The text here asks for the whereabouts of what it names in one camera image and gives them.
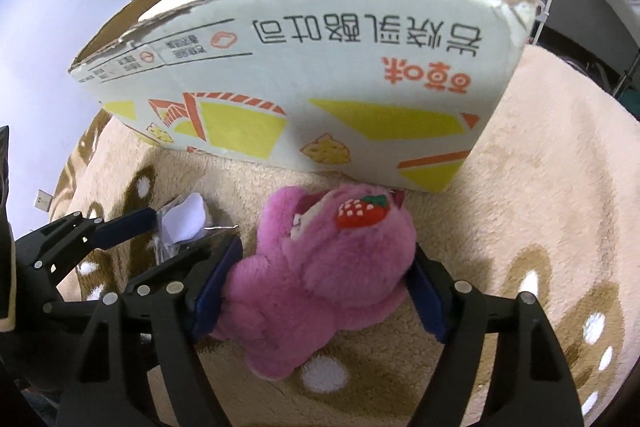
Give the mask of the pink plush bear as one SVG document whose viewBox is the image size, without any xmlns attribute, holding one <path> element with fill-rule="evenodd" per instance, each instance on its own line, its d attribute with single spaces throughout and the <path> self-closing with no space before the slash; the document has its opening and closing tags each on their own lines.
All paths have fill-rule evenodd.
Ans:
<svg viewBox="0 0 640 427">
<path fill-rule="evenodd" d="M 381 323 L 406 299 L 416 227 L 400 190 L 285 186 L 262 208 L 254 254 L 229 271 L 210 335 L 282 381 L 341 331 Z"/>
</svg>

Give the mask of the white keychain tag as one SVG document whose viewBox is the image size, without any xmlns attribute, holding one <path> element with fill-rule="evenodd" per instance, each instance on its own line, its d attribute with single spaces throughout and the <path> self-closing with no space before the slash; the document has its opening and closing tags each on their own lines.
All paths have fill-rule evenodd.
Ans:
<svg viewBox="0 0 640 427">
<path fill-rule="evenodd" d="M 160 265 L 185 249 L 237 229 L 238 226 L 227 217 L 215 219 L 201 193 L 181 195 L 156 213 L 155 261 Z"/>
</svg>

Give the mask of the beige patterned fleece blanket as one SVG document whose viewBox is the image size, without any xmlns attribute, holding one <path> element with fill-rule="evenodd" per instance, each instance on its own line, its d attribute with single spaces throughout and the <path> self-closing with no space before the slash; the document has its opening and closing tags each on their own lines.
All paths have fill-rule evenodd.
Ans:
<svg viewBox="0 0 640 427">
<path fill-rule="evenodd" d="M 336 174 L 296 172 L 156 146 L 99 113 L 68 158 L 50 216 L 110 220 L 198 192 L 255 244 L 278 188 L 323 190 Z M 589 426 L 625 426 L 639 384 L 639 125 L 559 57 L 530 46 L 454 181 L 411 193 L 428 257 L 485 293 L 534 293 L 558 336 Z M 262 381 L 233 343 L 198 348 L 235 426 L 403 426 L 440 344 L 416 311 L 337 335 L 285 381 Z"/>
</svg>

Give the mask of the open cardboard box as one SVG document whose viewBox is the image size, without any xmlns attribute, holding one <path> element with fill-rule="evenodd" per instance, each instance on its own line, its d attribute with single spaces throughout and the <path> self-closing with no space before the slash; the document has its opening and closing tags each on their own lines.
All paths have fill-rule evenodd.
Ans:
<svg viewBox="0 0 640 427">
<path fill-rule="evenodd" d="M 174 150 L 438 193 L 502 98 L 536 0 L 134 0 L 70 75 Z"/>
</svg>

